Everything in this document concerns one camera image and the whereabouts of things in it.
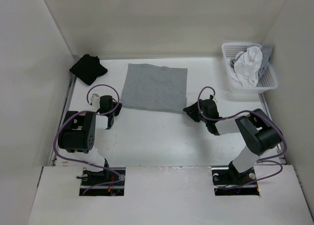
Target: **plastic basket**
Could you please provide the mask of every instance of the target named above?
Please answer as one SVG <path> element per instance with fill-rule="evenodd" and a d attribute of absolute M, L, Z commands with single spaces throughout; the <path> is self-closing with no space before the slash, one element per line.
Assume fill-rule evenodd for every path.
<path fill-rule="evenodd" d="M 270 65 L 268 70 L 259 80 L 257 86 L 252 87 L 243 87 L 242 84 L 231 78 L 230 74 L 230 59 L 235 58 L 235 56 L 242 51 L 246 51 L 248 47 L 252 46 L 261 46 L 257 43 L 244 43 L 244 42 L 231 42 L 224 43 L 222 48 L 222 53 L 225 61 L 225 69 L 228 77 L 229 89 L 232 93 L 243 94 L 243 93 L 263 93 L 270 89 L 276 89 L 278 87 L 278 81 L 273 69 L 273 66 Z"/>

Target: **gray cloth in basket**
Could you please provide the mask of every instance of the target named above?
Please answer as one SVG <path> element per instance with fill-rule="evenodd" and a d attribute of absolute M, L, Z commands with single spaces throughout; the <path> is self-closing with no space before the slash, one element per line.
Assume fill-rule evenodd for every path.
<path fill-rule="evenodd" d="M 272 58 L 273 48 L 274 46 L 272 45 L 263 45 L 261 48 L 263 59 L 261 63 L 261 68 L 259 69 L 259 72 L 258 72 L 259 79 L 261 79 L 261 77 L 268 70 L 268 67 L 270 65 L 271 58 Z"/>
<path fill-rule="evenodd" d="M 186 107 L 187 69 L 129 64 L 123 107 L 181 113 Z"/>

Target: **white table surface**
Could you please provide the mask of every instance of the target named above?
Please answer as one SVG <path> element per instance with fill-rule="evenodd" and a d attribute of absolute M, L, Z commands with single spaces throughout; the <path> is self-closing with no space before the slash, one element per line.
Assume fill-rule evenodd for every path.
<path fill-rule="evenodd" d="M 278 166 L 255 166 L 261 178 Z M 210 167 L 127 167 L 123 197 L 80 197 L 80 167 L 45 167 L 28 225 L 313 225 L 293 166 L 260 196 L 215 196 Z"/>
<path fill-rule="evenodd" d="M 257 94 L 234 96 L 228 91 L 221 58 L 169 58 L 101 60 L 108 73 L 97 78 L 91 86 L 77 79 L 69 110 L 96 111 L 87 104 L 86 94 L 97 84 L 111 85 L 121 94 L 129 63 L 187 68 L 187 106 L 197 101 L 204 86 L 210 85 L 216 90 L 221 116 L 229 116 L 241 110 L 262 109 Z M 97 87 L 92 93 L 116 98 L 115 93 L 107 87 Z M 202 98 L 206 99 L 210 94 L 211 91 L 207 90 Z M 195 123 L 186 114 L 122 108 L 110 130 L 96 131 L 94 146 L 107 158 L 111 167 L 218 166 L 229 164 L 244 148 L 245 143 L 240 134 L 214 136 L 208 132 L 204 123 Z M 60 154 L 75 158 L 74 154 L 63 149 Z M 267 156 L 275 154 L 275 148 L 266 153 Z M 56 165 L 78 164 L 57 159 Z"/>

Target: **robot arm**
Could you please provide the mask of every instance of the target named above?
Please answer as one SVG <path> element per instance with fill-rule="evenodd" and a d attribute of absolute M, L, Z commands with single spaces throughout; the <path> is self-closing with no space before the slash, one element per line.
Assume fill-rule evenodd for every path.
<path fill-rule="evenodd" d="M 246 143 L 241 153 L 229 163 L 228 176 L 233 180 L 247 173 L 263 153 L 281 142 L 280 136 L 272 127 L 251 114 L 219 121 L 221 117 L 219 117 L 217 105 L 212 95 L 207 100 L 200 100 L 200 107 L 205 116 L 217 119 L 217 121 L 204 119 L 198 112 L 197 103 L 185 108 L 183 111 L 195 122 L 204 122 L 210 133 L 216 136 L 241 133 Z M 261 109 L 256 109 L 254 112 L 262 115 L 272 123 Z"/>

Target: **metal frame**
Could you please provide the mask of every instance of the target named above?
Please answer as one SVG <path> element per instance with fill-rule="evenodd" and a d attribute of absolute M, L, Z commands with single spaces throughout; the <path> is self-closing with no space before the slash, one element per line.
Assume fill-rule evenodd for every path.
<path fill-rule="evenodd" d="M 61 115 L 61 119 L 60 119 L 60 122 L 59 122 L 58 129 L 62 126 L 65 114 L 69 110 L 69 107 L 70 107 L 70 104 L 71 104 L 71 100 L 72 100 L 72 96 L 73 96 L 73 92 L 74 92 L 74 87 L 75 87 L 76 80 L 77 80 L 76 76 L 71 74 L 69 87 L 68 87 L 67 95 L 65 97 L 65 102 L 64 102 L 64 105 L 63 105 L 63 111 L 62 111 L 62 115 Z M 56 161 L 56 155 L 55 155 L 55 153 L 53 151 L 53 147 L 52 147 L 51 148 L 51 154 L 50 154 L 50 157 L 48 159 L 47 165 L 48 166 L 55 166 L 55 161 Z"/>

